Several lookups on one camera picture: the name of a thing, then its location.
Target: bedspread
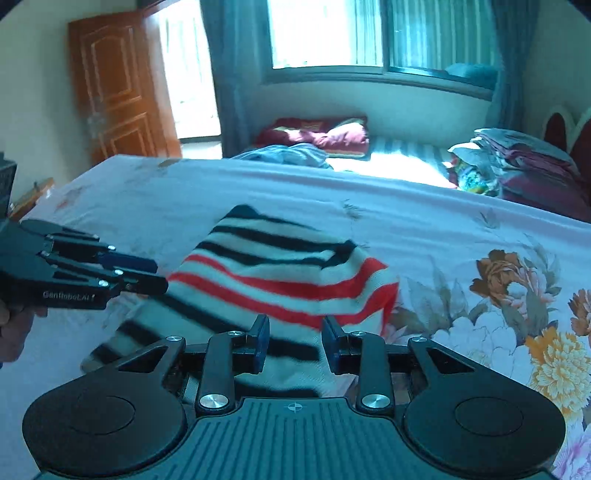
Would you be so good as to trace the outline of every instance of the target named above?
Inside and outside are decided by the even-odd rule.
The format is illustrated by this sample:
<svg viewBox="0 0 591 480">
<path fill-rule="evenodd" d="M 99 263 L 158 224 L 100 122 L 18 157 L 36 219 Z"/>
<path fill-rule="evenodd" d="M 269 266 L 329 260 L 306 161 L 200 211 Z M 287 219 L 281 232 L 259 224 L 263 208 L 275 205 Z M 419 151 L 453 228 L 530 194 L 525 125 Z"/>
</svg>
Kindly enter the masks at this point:
<svg viewBox="0 0 591 480">
<path fill-rule="evenodd" d="M 83 174 L 30 217 L 96 233 L 120 251 L 155 259 L 168 274 L 243 203 L 348 237 L 390 265 L 401 293 L 383 325 L 387 341 L 431 336 L 547 396 L 568 427 L 555 473 L 574 479 L 591 471 L 590 225 L 401 180 L 126 156 Z M 20 434 L 30 402 L 79 375 L 80 361 L 139 302 L 127 295 L 104 312 L 54 310 L 35 322 L 21 359 L 0 371 L 0 408 L 12 412 L 1 417 L 3 478 L 35 473 Z"/>
</svg>

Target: wooden door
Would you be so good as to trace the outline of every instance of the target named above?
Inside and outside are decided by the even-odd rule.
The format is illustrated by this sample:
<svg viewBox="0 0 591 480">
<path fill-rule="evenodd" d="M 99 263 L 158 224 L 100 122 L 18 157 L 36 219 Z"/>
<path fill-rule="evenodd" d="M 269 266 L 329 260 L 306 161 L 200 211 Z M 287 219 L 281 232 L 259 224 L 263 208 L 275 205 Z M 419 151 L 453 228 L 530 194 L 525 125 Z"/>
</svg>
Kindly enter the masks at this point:
<svg viewBox="0 0 591 480">
<path fill-rule="evenodd" d="M 142 11 L 69 24 L 73 82 L 92 160 L 181 157 L 155 19 Z"/>
</svg>

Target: red pillow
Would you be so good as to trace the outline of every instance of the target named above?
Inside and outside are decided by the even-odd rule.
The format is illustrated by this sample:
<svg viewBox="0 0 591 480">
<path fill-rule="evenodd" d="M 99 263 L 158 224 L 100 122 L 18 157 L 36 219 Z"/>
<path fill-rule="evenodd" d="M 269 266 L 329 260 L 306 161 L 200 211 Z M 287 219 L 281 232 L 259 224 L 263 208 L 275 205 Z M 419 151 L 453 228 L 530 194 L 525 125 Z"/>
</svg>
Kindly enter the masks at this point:
<svg viewBox="0 0 591 480">
<path fill-rule="evenodd" d="M 267 145 L 310 143 L 329 157 L 362 158 L 369 151 L 365 124 L 367 117 L 301 120 L 280 118 L 263 130 L 255 140 L 257 148 Z"/>
</svg>

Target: red stripe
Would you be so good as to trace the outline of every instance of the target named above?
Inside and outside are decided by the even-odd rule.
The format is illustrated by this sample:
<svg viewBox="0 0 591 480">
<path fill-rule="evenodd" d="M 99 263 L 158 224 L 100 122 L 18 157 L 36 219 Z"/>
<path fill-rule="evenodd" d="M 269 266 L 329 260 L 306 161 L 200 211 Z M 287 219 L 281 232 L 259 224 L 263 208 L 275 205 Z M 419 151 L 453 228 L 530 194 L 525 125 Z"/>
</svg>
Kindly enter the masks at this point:
<svg viewBox="0 0 591 480">
<path fill-rule="evenodd" d="M 170 275 L 169 281 L 178 281 L 190 287 L 196 288 L 202 292 L 211 295 L 227 303 L 237 305 L 241 308 L 250 310 L 254 313 L 263 313 L 277 320 L 288 323 L 298 323 L 306 325 L 316 330 L 320 330 L 321 321 L 324 315 L 310 315 L 303 312 L 294 312 L 287 310 L 279 305 L 273 305 L 262 301 L 254 300 L 250 297 L 237 293 L 227 287 L 218 285 L 206 278 L 198 275 L 176 272 Z M 382 285 L 377 288 L 365 303 L 359 313 L 350 315 L 336 315 L 337 321 L 341 325 L 357 324 L 363 322 L 368 316 L 377 312 L 384 306 L 393 304 L 393 300 L 398 294 L 398 284 Z"/>
<path fill-rule="evenodd" d="M 353 278 L 333 285 L 319 286 L 312 283 L 264 280 L 262 278 L 236 275 L 220 262 L 199 254 L 191 254 L 185 261 L 208 265 L 240 283 L 258 288 L 259 290 L 306 300 L 355 299 L 363 292 L 369 277 L 377 271 L 386 268 L 386 265 L 379 260 L 366 258 Z"/>
</svg>

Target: wall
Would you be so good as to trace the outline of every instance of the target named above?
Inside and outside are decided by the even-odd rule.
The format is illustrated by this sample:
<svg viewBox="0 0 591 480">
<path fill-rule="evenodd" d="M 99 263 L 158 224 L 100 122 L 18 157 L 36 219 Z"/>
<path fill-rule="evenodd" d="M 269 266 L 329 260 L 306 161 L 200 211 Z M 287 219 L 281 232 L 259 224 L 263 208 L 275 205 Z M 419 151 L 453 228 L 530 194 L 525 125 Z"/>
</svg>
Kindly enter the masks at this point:
<svg viewBox="0 0 591 480">
<path fill-rule="evenodd" d="M 567 0 L 541 0 L 525 72 L 525 130 L 539 135 L 555 105 L 575 122 L 591 107 L 591 22 Z"/>
<path fill-rule="evenodd" d="M 451 147 L 481 128 L 489 102 L 457 93 L 370 82 L 263 85 L 252 0 L 241 0 L 241 78 L 252 133 L 281 116 L 367 114 L 371 134 Z"/>
<path fill-rule="evenodd" d="M 22 0 L 0 22 L 0 150 L 18 163 L 13 198 L 34 181 L 62 185 L 90 167 L 70 87 L 67 23 L 134 8 L 135 0 Z"/>
</svg>

